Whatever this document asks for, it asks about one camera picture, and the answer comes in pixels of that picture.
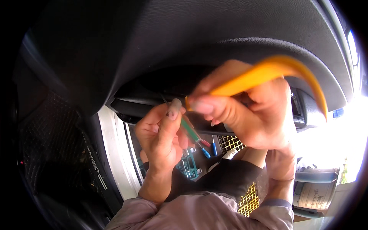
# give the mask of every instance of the person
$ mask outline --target person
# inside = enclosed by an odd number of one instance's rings
[[[231,160],[222,159],[197,182],[175,168],[190,145],[179,129],[185,109],[178,99],[154,107],[135,128],[148,168],[138,197],[124,201],[106,230],[122,229],[292,229],[293,181],[296,161],[290,87],[283,78],[256,86],[234,97],[208,93],[250,68],[226,61],[189,96],[193,110],[226,123],[247,146]],[[237,199],[266,164],[269,189],[248,217],[237,212]]]

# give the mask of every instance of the rubber floor mat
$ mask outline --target rubber floor mat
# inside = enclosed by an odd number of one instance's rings
[[[46,100],[20,124],[20,149],[25,178],[34,195],[83,190],[91,178],[78,114],[49,92]]]

